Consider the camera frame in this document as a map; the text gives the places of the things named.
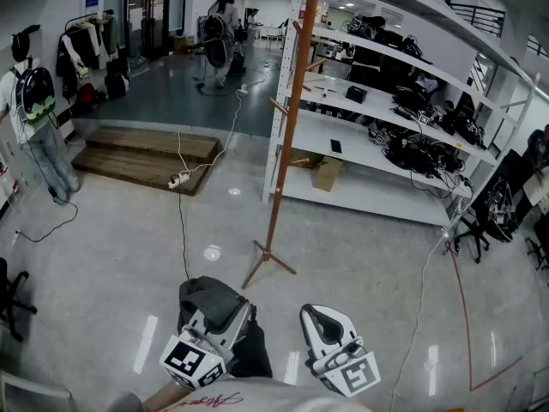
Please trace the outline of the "wooden step platform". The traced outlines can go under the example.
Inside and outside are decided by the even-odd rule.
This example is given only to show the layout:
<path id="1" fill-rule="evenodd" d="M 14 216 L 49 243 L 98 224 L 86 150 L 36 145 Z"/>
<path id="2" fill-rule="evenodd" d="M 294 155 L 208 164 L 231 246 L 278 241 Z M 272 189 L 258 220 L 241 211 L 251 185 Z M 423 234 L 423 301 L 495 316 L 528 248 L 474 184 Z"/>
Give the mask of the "wooden step platform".
<path id="1" fill-rule="evenodd" d="M 222 150 L 213 137 L 110 126 L 93 131 L 85 143 L 72 160 L 73 168 L 190 197 L 200 190 Z M 180 172 L 189 172 L 190 179 L 169 189 L 171 176 Z"/>

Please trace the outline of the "dark grey backpack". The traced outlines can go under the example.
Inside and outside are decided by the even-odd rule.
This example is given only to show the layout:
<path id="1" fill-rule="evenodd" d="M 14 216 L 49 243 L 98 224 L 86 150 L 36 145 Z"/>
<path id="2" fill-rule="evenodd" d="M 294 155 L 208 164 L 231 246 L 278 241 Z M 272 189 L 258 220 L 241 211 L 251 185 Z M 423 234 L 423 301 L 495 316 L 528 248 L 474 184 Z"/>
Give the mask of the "dark grey backpack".
<path id="1" fill-rule="evenodd" d="M 190 279 L 179 287 L 179 311 L 183 306 L 200 309 L 205 319 L 203 330 L 199 331 L 205 336 L 211 336 L 219 344 L 229 319 L 245 302 L 250 303 L 224 282 L 209 276 Z M 273 377 L 264 331 L 256 321 L 256 306 L 252 303 L 245 332 L 229 349 L 234 354 L 228 365 L 233 377 Z"/>

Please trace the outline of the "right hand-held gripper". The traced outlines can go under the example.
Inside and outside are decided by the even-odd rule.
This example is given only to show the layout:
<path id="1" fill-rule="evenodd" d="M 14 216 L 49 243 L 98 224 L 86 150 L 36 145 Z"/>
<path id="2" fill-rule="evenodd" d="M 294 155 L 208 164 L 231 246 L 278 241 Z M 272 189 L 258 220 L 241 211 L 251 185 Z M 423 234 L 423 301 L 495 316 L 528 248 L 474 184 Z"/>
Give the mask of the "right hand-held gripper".
<path id="1" fill-rule="evenodd" d="M 305 365 L 330 391 L 354 397 L 381 381 L 374 354 L 365 349 L 363 337 L 357 336 L 346 314 L 305 304 L 299 320 L 313 356 Z M 337 343 L 345 344 L 327 354 L 327 347 Z"/>

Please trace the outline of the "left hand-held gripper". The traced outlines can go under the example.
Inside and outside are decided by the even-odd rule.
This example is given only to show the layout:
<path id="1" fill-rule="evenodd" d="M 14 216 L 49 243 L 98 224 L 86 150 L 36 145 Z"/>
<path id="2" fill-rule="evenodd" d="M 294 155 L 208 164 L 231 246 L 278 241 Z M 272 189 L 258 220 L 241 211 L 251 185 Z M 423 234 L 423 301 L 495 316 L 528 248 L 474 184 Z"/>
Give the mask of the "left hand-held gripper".
<path id="1" fill-rule="evenodd" d="M 229 348 L 244 334 L 249 316 L 250 303 L 245 302 L 229 319 L 219 344 L 199 331 L 203 330 L 205 319 L 200 309 L 181 307 L 178 316 L 181 333 L 170 337 L 160 357 L 160 365 L 177 383 L 190 390 L 226 378 L 234 356 Z"/>

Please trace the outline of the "white metal shelving unit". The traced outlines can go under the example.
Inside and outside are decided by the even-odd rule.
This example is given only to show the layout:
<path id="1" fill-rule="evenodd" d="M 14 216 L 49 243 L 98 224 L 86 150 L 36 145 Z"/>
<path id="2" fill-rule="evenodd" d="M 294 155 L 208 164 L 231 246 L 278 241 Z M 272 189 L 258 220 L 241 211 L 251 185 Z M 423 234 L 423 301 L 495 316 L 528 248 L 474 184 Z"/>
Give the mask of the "white metal shelving unit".
<path id="1" fill-rule="evenodd" d="M 509 55 L 478 29 L 467 24 L 449 6 L 434 0 L 376 1 L 418 16 L 467 43 L 477 52 L 485 54 L 501 68 L 516 76 L 523 76 L 522 69 Z M 443 130 L 396 114 L 394 103 L 386 92 L 367 88 L 365 100 L 358 103 L 346 97 L 348 81 L 308 69 L 299 97 L 301 100 L 339 107 L 417 131 L 461 151 L 467 155 L 467 160 L 465 169 L 459 173 L 455 184 L 451 184 L 449 177 L 445 175 L 429 178 L 398 167 L 385 157 L 381 146 L 370 139 L 365 126 L 319 112 L 299 110 L 293 137 L 291 140 L 285 138 L 287 113 L 293 94 L 293 67 L 299 54 L 297 31 L 300 27 L 301 22 L 296 17 L 291 17 L 276 94 L 278 107 L 274 112 L 269 140 L 263 198 L 291 197 L 438 227 L 453 226 L 456 219 L 449 214 L 448 199 L 433 196 L 431 188 L 443 190 L 450 196 L 474 200 L 480 193 L 480 187 L 467 187 L 465 179 L 471 177 L 480 163 L 498 167 L 501 158 L 465 142 L 460 136 L 452 136 Z M 329 191 L 316 188 L 311 170 L 286 164 L 282 160 L 283 152 L 292 149 L 330 156 L 333 153 L 333 141 L 341 144 L 341 151 L 335 154 L 335 158 L 343 161 L 345 167 L 338 173 Z"/>

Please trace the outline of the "black bag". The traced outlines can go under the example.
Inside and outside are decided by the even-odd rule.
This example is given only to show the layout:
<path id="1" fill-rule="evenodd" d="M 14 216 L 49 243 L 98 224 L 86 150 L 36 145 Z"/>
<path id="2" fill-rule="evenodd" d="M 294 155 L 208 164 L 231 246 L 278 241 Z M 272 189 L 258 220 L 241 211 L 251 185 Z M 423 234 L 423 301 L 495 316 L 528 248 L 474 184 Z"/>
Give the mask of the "black bag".
<path id="1" fill-rule="evenodd" d="M 106 75 L 104 83 L 110 100 L 124 97 L 129 89 L 129 81 L 120 73 Z"/>

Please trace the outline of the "clothes rail with garments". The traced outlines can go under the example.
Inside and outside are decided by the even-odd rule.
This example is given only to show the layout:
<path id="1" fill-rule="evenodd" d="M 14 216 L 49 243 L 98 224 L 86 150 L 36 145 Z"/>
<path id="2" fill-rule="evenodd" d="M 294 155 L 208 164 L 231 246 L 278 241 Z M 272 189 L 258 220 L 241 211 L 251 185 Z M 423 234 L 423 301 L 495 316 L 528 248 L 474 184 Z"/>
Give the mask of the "clothes rail with garments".
<path id="1" fill-rule="evenodd" d="M 63 97 L 78 102 L 78 88 L 89 82 L 97 91 L 95 102 L 102 97 L 109 100 L 104 78 L 116 73 L 129 80 L 115 11 L 69 20 L 57 48 L 56 74 L 63 83 Z"/>

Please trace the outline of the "wooden coat rack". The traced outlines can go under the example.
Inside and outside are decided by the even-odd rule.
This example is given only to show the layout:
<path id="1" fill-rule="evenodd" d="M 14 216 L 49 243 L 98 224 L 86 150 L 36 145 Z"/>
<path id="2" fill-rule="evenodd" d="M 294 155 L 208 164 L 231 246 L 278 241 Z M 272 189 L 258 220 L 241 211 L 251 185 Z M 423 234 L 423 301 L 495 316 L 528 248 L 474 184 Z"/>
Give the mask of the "wooden coat rack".
<path id="1" fill-rule="evenodd" d="M 241 288 L 249 286 L 260 267 L 272 260 L 285 271 L 294 275 L 296 271 L 277 258 L 272 252 L 275 228 L 282 203 L 283 190 L 290 164 L 294 131 L 301 103 L 301 94 L 308 91 L 305 74 L 320 63 L 309 62 L 312 31 L 315 26 L 318 0 L 293 0 L 288 19 L 284 53 L 276 97 L 268 102 L 274 107 L 271 136 L 268 147 L 268 163 L 265 174 L 262 200 L 266 203 L 273 197 L 271 216 L 266 241 L 254 245 L 261 255 L 256 265 L 245 278 Z"/>

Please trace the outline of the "person's left forearm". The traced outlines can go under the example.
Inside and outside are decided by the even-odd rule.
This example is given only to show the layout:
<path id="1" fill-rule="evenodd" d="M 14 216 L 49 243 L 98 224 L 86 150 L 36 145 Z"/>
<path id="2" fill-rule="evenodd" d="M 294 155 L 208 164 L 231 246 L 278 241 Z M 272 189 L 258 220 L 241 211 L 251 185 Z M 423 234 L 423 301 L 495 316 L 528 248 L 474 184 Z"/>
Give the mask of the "person's left forearm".
<path id="1" fill-rule="evenodd" d="M 192 392 L 187 386 L 172 380 L 143 403 L 144 412 L 161 412 Z"/>

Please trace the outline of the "person's white shirt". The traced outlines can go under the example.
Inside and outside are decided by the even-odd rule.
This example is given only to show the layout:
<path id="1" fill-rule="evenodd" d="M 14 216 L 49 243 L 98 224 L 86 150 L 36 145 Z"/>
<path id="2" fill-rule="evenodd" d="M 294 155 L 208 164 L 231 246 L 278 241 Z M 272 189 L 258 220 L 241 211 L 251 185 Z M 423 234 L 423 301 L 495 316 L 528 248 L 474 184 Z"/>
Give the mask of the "person's white shirt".
<path id="1" fill-rule="evenodd" d="M 111 401 L 105 412 L 144 412 L 133 392 Z M 322 387 L 288 385 L 267 378 L 225 379 L 193 391 L 161 412 L 372 412 L 357 400 Z"/>

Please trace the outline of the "black office chair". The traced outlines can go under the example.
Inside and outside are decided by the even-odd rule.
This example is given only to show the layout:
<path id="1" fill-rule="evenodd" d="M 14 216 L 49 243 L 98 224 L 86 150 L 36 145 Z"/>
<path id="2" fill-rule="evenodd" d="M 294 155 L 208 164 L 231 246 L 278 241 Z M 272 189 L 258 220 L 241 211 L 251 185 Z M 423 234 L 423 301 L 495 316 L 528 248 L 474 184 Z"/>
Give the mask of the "black office chair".
<path id="1" fill-rule="evenodd" d="M 17 342 L 22 342 L 23 338 L 15 328 L 14 308 L 18 307 L 32 314 L 38 312 L 36 306 L 25 305 L 16 299 L 19 284 L 23 279 L 28 278 L 29 273 L 23 270 L 13 281 L 10 281 L 8 278 L 8 263 L 5 258 L 0 257 L 0 320 L 8 322 L 9 333 Z"/>
<path id="2" fill-rule="evenodd" d="M 481 243 L 484 243 L 485 251 L 488 251 L 490 248 L 490 242 L 487 240 L 485 236 L 486 225 L 488 220 L 489 220 L 489 216 L 487 213 L 479 213 L 479 212 L 475 214 L 473 221 L 469 221 L 465 216 L 462 216 L 460 218 L 459 222 L 463 223 L 468 228 L 468 230 L 456 235 L 452 241 L 456 255 L 458 255 L 460 251 L 460 241 L 465 238 L 473 238 L 476 245 L 476 251 L 477 251 L 477 256 L 474 258 L 474 261 L 477 264 L 480 263 L 480 260 L 482 257 Z"/>

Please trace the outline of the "cardboard box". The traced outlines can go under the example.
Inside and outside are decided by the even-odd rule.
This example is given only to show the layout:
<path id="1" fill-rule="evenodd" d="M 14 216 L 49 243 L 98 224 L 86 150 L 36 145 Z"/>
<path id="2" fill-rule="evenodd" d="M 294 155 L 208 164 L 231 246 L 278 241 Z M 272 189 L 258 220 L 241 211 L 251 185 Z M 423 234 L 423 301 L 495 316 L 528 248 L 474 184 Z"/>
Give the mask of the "cardboard box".
<path id="1" fill-rule="evenodd" d="M 320 191 L 331 192 L 341 170 L 342 161 L 324 156 L 313 169 L 312 186 Z"/>

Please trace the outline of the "red bag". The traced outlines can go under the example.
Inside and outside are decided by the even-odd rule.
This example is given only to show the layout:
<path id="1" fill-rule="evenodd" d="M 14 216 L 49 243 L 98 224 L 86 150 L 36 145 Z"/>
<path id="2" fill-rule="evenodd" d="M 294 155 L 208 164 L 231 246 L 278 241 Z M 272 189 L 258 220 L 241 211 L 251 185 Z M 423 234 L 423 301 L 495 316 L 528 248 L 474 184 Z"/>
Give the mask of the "red bag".
<path id="1" fill-rule="evenodd" d="M 81 85 L 76 94 L 76 100 L 83 105 L 92 105 L 95 103 L 97 91 L 93 84 L 85 83 Z"/>

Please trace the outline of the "black framed glass door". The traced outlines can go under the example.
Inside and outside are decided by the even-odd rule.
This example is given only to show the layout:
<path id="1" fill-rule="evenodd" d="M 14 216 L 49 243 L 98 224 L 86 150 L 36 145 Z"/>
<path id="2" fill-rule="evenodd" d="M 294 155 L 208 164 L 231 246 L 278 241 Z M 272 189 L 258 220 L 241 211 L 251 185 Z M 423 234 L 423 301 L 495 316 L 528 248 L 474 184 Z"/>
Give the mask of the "black framed glass door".
<path id="1" fill-rule="evenodd" d="M 150 61 L 173 51 L 183 32 L 185 0 L 124 0 L 125 44 L 131 58 Z"/>

